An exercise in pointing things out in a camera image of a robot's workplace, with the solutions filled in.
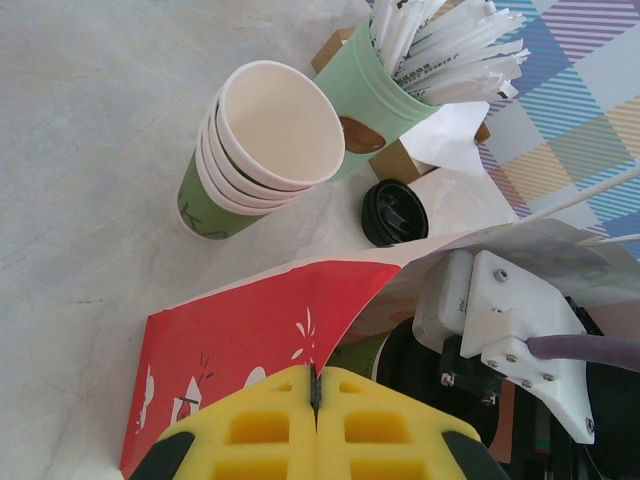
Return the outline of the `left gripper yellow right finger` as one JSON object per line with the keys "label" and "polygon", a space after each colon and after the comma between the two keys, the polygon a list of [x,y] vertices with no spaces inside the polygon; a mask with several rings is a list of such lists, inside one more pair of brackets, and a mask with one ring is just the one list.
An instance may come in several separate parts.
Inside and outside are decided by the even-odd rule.
{"label": "left gripper yellow right finger", "polygon": [[506,479],[470,424],[337,367],[321,374],[319,479]]}

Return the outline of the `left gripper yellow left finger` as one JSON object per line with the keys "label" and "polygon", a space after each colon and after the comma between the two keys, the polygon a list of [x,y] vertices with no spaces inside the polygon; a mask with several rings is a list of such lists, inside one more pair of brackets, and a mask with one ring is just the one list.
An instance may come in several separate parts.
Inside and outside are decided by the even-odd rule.
{"label": "left gripper yellow left finger", "polygon": [[314,479],[318,379],[294,366],[167,428],[136,479]]}

